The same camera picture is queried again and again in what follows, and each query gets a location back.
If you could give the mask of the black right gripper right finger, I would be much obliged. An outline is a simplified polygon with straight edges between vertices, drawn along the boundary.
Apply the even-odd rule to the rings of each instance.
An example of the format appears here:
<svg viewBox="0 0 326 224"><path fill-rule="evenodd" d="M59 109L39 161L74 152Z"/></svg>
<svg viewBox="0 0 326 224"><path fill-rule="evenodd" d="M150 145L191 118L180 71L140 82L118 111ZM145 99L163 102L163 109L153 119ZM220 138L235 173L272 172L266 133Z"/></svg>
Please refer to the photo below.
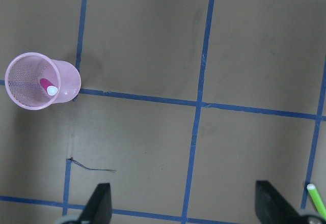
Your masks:
<svg viewBox="0 0 326 224"><path fill-rule="evenodd" d="M300 223L301 216L266 180L255 184L255 213L260 223Z"/></svg>

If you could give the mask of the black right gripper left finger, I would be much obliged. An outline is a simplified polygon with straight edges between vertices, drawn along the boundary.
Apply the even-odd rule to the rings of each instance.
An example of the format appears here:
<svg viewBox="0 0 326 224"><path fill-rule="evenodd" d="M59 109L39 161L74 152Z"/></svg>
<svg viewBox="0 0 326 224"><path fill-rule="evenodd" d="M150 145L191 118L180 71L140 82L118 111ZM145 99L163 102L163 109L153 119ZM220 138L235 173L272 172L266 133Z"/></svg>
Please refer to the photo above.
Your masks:
<svg viewBox="0 0 326 224"><path fill-rule="evenodd" d="M100 183L77 219L77 223L110 223L111 219L111 186L109 183Z"/></svg>

